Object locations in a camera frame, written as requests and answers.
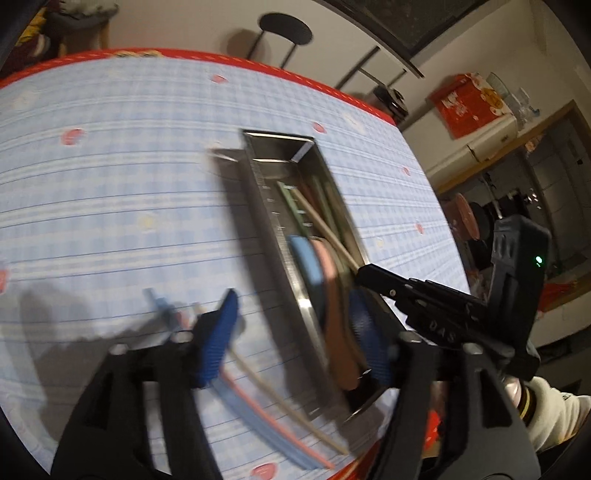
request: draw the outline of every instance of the stool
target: stool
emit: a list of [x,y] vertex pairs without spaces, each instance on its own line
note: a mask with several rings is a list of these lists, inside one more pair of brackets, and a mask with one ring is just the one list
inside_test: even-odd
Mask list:
[[268,13],[259,18],[258,24],[259,27],[261,27],[261,33],[256,38],[250,52],[248,52],[248,55],[246,56],[246,59],[251,59],[252,54],[254,54],[256,47],[261,41],[261,38],[265,32],[271,32],[279,35],[280,37],[286,38],[293,43],[293,46],[281,62],[281,69],[285,67],[298,45],[307,45],[312,41],[313,38],[312,31],[309,29],[308,25],[302,22],[302,20],[292,17],[291,15]]

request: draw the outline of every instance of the white wall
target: white wall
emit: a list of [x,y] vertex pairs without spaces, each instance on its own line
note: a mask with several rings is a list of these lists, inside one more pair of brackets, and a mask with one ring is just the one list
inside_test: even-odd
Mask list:
[[[334,86],[375,46],[363,31],[313,0],[118,0],[111,21],[111,46],[168,47],[245,56],[260,32],[257,20],[267,12],[283,12],[305,22],[314,35],[299,47],[288,70]],[[228,41],[233,39],[228,51]],[[268,34],[256,59],[279,66],[291,43]],[[393,71],[400,67],[383,54]]]
[[560,72],[573,99],[591,124],[591,68],[560,20],[542,0],[531,0],[540,50]]
[[446,77],[466,72],[479,72],[486,77],[513,52],[534,40],[528,0],[511,0],[421,64],[419,68],[425,78],[407,74],[395,88],[413,111]]

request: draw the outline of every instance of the metal container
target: metal container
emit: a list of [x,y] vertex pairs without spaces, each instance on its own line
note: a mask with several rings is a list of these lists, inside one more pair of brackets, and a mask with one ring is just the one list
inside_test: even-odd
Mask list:
[[[314,138],[261,131],[243,131],[243,138],[248,160],[240,163],[248,202],[318,399],[328,406],[344,397],[351,416],[359,414],[384,392],[384,387],[365,372],[360,387],[343,392],[330,376],[323,332],[287,242],[288,235],[299,235],[300,231],[277,181],[309,185],[311,178],[317,177],[330,202],[343,244],[355,261],[364,265],[367,257],[357,231]],[[381,297],[372,298],[368,309],[374,318],[379,317],[387,329],[401,325]]]

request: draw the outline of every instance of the table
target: table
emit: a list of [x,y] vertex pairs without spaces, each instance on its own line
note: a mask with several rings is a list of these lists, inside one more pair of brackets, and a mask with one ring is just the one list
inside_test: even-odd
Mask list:
[[[147,287],[207,310],[235,288],[246,324],[237,350],[293,405],[314,407],[238,174],[211,151],[242,148],[241,128],[315,137],[370,260],[468,291],[439,203],[402,135],[341,92],[254,62],[177,50],[78,54],[0,86],[0,264],[9,272],[0,296],[0,406],[46,469],[108,347],[166,335],[149,322]],[[268,462],[282,479],[334,474],[293,466],[209,389],[196,399],[225,478]],[[346,416],[338,406],[314,423],[361,453],[394,399],[387,392],[346,431],[336,428]],[[157,419],[149,420],[152,452],[166,469]],[[352,460],[280,422],[337,468]]]

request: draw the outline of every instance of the blue gripper pad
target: blue gripper pad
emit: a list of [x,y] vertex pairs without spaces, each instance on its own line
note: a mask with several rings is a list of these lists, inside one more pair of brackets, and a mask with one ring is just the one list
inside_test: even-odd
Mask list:
[[353,288],[349,293],[349,321],[371,371],[381,385],[391,385],[388,345],[379,334],[368,311],[363,294]]
[[222,305],[213,312],[204,313],[193,327],[193,344],[190,355],[197,355],[198,362],[193,373],[195,386],[205,387],[216,378],[230,335],[238,319],[238,295],[228,290]]

